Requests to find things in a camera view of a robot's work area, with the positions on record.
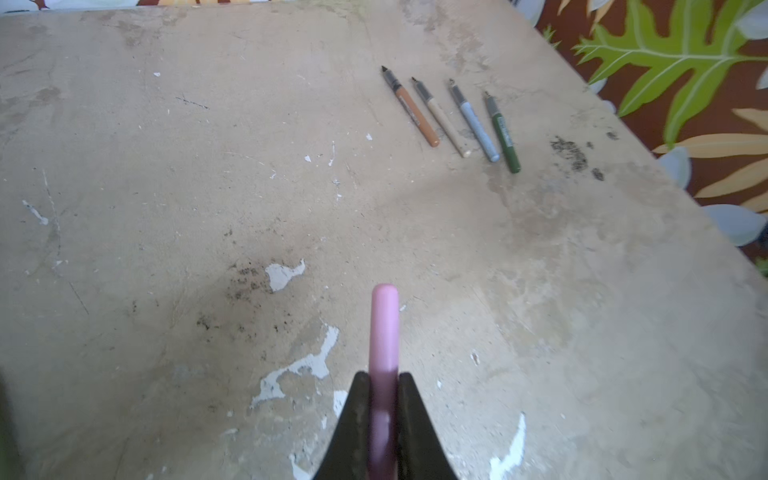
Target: pink pen barrel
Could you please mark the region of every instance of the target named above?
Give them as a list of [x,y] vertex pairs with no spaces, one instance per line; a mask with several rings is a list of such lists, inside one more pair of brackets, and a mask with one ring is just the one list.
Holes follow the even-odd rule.
[[370,480],[395,478],[397,369],[400,346],[400,309],[397,288],[380,283],[371,302],[371,426],[368,443]]

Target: beige tabletop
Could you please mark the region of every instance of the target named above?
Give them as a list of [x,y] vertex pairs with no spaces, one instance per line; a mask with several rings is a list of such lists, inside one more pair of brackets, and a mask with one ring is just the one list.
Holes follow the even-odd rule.
[[[29,478],[309,478],[381,282],[461,478],[768,476],[764,280],[508,2],[43,12],[0,45],[0,374]],[[470,158],[427,145],[381,65]],[[449,78],[488,131],[496,96],[520,174]]]

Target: green marker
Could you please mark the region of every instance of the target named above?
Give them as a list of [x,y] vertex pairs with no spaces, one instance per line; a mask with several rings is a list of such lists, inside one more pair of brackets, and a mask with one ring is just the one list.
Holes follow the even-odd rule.
[[504,151],[504,156],[507,157],[509,170],[512,170],[513,174],[516,174],[520,171],[520,162],[515,153],[512,137],[509,136],[509,131],[507,130],[507,122],[504,121],[502,113],[498,110],[496,100],[488,92],[485,92],[485,106],[488,109],[488,114],[491,115],[491,121],[493,122],[493,128],[498,135],[498,140],[502,143],[502,151]]

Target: orange marker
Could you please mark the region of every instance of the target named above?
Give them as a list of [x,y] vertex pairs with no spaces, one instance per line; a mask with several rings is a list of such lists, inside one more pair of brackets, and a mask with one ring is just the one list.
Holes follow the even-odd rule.
[[395,74],[393,74],[391,70],[383,65],[382,73],[384,74],[386,82],[390,87],[392,87],[392,91],[395,92],[395,96],[398,100],[400,100],[402,107],[405,108],[405,110],[408,112],[408,115],[411,116],[411,120],[413,120],[413,123],[416,124],[416,127],[419,127],[419,130],[424,135],[424,138],[426,138],[429,144],[433,147],[440,145],[440,139],[437,137],[437,133],[435,133],[432,127],[429,126],[426,118],[424,118],[424,115],[419,110],[419,107],[416,107],[416,104],[413,103],[411,95],[400,84],[398,79],[395,78]]

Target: pen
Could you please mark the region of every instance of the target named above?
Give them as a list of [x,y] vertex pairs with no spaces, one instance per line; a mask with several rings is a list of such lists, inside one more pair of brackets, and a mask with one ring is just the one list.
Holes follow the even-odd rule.
[[507,122],[504,121],[502,113],[498,110],[496,100],[488,92],[485,92],[485,106],[488,109],[488,114],[491,115],[491,121],[494,130],[496,130],[496,135],[498,135],[498,141],[502,143],[502,151],[507,158],[509,170],[516,174],[520,171],[520,162],[515,153],[512,137],[509,136],[509,131],[507,130]]
[[456,100],[456,104],[464,114],[464,118],[467,119],[467,123],[470,127],[472,127],[472,131],[475,132],[475,136],[478,138],[482,149],[485,151],[485,155],[487,155],[491,161],[498,161],[498,152],[496,151],[496,147],[493,146],[493,142],[491,142],[491,138],[488,136],[488,134],[485,133],[485,130],[483,130],[478,116],[475,115],[475,111],[472,110],[472,106],[469,104],[467,99],[464,98],[462,91],[458,89],[458,85],[455,81],[453,81],[453,79],[450,80],[449,87],[451,88],[453,99]]
[[411,95],[400,84],[399,80],[395,78],[395,74],[392,73],[392,70],[389,70],[387,67],[382,65],[382,73],[384,74],[386,82],[392,88],[392,91],[395,92],[395,96],[398,100],[400,100],[402,107],[405,108],[405,110],[408,112],[411,120],[413,120],[413,123],[415,123],[416,127],[418,127],[422,132],[424,138],[426,138],[429,144],[433,147],[440,145],[440,139],[437,137],[437,134],[432,129],[432,127],[429,126],[426,118],[424,118],[424,115],[419,110],[419,107],[416,107],[416,104],[413,103]]
[[440,124],[445,134],[448,135],[448,138],[451,139],[451,142],[453,142],[456,150],[458,150],[458,154],[464,158],[467,158],[472,151],[469,149],[469,146],[466,143],[462,142],[462,138],[459,137],[456,128],[448,119],[448,115],[445,114],[445,112],[440,107],[440,104],[437,103],[437,100],[435,100],[432,94],[429,93],[429,90],[427,90],[427,87],[424,85],[423,81],[418,81],[414,77],[411,77],[411,80],[413,80],[416,85],[416,92],[419,94],[419,97],[421,97],[424,103],[427,104],[429,111],[435,115],[437,122]]

